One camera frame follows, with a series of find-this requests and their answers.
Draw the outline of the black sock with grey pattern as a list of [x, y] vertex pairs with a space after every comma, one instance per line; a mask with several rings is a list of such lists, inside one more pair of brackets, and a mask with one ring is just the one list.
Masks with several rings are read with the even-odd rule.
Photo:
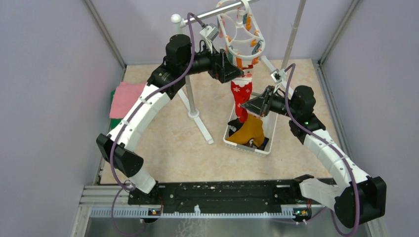
[[244, 125], [243, 122], [240, 122], [238, 118], [233, 119], [227, 123], [228, 125], [228, 137], [232, 136], [234, 133], [236, 133], [238, 130], [241, 129], [241, 127]]

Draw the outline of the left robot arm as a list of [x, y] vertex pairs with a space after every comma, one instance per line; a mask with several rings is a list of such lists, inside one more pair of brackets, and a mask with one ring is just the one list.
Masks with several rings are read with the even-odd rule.
[[189, 36], [172, 36], [166, 45], [163, 63], [151, 73], [125, 118], [108, 134], [101, 133], [96, 138], [102, 157], [130, 181], [126, 190], [140, 190], [139, 196], [146, 204], [158, 199], [157, 182], [143, 167], [144, 159], [135, 154], [134, 149], [153, 118], [185, 85], [185, 77], [202, 72], [221, 83], [244, 74], [228, 60], [224, 49], [211, 51], [205, 46], [195, 52]]

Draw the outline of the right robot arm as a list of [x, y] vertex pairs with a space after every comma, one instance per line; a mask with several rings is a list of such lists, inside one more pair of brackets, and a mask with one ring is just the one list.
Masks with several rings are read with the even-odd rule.
[[335, 185], [329, 185], [310, 175], [294, 180], [290, 198], [295, 203], [314, 200], [329, 208], [347, 228], [385, 215], [386, 183], [381, 177], [371, 177], [359, 168], [333, 141], [325, 125], [314, 114], [316, 99], [313, 89], [300, 85], [291, 99], [274, 92], [268, 86], [241, 108], [261, 117], [270, 112], [289, 117], [292, 134], [310, 150], [332, 175]]

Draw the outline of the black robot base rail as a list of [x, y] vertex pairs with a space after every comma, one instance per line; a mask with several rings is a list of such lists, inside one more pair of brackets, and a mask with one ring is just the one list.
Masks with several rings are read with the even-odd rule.
[[128, 204], [146, 217], [275, 218], [301, 222], [314, 216], [314, 201], [294, 197], [291, 180], [158, 183], [149, 194], [136, 189]]

